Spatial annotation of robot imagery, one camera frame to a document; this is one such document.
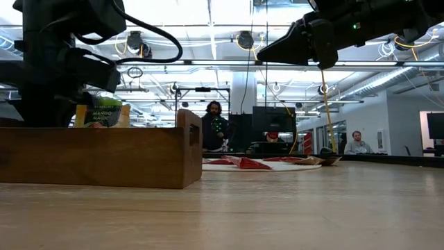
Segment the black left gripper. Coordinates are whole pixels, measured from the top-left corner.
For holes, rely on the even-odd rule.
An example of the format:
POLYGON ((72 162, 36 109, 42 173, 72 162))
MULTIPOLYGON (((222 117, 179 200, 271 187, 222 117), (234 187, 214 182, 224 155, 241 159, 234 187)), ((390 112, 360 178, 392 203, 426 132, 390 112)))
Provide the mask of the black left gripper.
MULTIPOLYGON (((35 65, 25 60, 2 60, 1 82, 25 85, 51 85, 65 80, 71 85, 88 84, 114 92, 121 82, 115 61, 81 48, 63 49, 54 62, 35 65)), ((69 100, 56 98, 54 93, 41 89, 19 91, 20 99, 13 106, 27 127, 68 127, 76 112, 69 100)))

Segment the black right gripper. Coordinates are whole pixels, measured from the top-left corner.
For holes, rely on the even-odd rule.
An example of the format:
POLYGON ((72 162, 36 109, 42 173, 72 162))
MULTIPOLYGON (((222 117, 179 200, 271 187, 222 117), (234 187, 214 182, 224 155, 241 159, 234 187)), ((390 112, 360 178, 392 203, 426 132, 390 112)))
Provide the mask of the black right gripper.
MULTIPOLYGON (((327 19, 318 13, 309 14, 309 37, 314 50, 313 60, 319 69, 328 69, 339 59, 338 50, 365 44, 368 31, 367 13, 349 13, 338 19, 327 19)), ((257 53, 265 63, 308 65, 311 58, 305 26, 298 20, 287 33, 257 53)))

